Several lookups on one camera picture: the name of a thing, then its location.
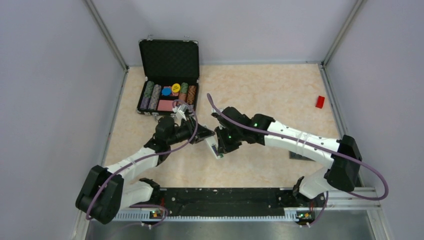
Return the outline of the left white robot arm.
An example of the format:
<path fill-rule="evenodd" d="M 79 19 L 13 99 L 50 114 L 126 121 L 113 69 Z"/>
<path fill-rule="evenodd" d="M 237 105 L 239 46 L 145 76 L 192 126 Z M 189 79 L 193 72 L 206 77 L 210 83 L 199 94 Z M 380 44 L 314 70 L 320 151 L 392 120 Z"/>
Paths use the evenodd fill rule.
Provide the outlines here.
<path fill-rule="evenodd" d="M 175 123 L 171 116 L 158 120 L 149 141 L 133 155 L 109 166 L 92 167 L 75 200 L 75 207 L 88 219 L 108 224 L 122 210 L 138 203 L 154 207 L 160 202 L 159 186 L 151 179 L 133 179 L 162 164 L 174 152 L 172 145 L 197 144 L 215 132 L 198 124 L 193 116 Z"/>

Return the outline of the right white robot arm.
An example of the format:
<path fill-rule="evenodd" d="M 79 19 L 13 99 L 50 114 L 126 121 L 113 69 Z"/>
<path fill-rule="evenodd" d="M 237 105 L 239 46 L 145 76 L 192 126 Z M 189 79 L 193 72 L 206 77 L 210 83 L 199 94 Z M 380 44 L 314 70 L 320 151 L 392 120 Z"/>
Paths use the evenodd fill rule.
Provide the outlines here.
<path fill-rule="evenodd" d="M 266 147 L 286 149 L 322 165 L 309 176 L 302 176 L 293 187 L 293 200 L 299 206 L 307 206 L 318 195 L 337 189 L 352 192 L 359 177 L 362 157 L 356 140 L 343 135 L 341 139 L 326 138 L 303 132 L 260 113 L 252 118 L 234 107 L 226 107 L 221 113 L 211 114 L 220 124 L 215 128 L 218 152 L 227 154 L 237 150 L 243 142 Z"/>

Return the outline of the white remote control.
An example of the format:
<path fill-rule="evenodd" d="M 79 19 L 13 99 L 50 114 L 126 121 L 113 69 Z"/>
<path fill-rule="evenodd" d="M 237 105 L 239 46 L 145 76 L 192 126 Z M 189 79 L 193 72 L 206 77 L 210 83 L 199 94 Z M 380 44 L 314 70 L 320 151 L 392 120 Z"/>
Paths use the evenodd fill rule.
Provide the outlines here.
<path fill-rule="evenodd" d="M 223 154 L 222 153 L 219 153 L 219 151 L 218 151 L 219 150 L 218 149 L 218 142 L 215 139 L 215 135 L 206 138 L 202 142 L 205 142 L 206 143 L 206 145 L 208 146 L 209 150 L 211 151 L 211 153 L 214 155 L 214 157 L 216 159 L 221 159 L 221 158 L 223 158 Z"/>

